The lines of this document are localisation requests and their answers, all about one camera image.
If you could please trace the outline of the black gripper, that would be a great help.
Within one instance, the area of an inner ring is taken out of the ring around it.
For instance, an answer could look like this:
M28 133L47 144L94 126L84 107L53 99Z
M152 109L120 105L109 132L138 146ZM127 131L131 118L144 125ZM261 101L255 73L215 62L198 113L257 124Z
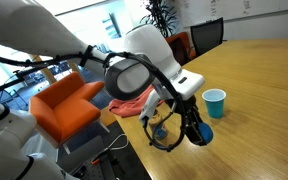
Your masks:
M199 124L202 123L202 120L196 106L195 96L191 96L188 100L182 100L176 107L176 112L182 120L180 130L189 141L199 146L207 145L199 132Z

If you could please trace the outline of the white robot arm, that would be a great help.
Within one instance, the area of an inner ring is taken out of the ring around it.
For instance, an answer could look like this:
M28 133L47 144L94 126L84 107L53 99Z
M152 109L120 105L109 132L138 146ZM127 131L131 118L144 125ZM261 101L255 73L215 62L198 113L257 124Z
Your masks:
M148 86L164 100L171 100L181 115L180 136L206 145L213 139L208 125L191 116L186 102L204 83L204 77L176 62L166 40L152 25L142 25L126 35L126 50L104 54L72 34L35 0L0 0L0 44L22 52L50 56L53 61L73 59L90 68L102 68L109 94L119 100L133 99ZM121 59L115 63L110 60ZM67 180L72 176L44 155L20 152L37 117L0 104L0 180L45 178Z

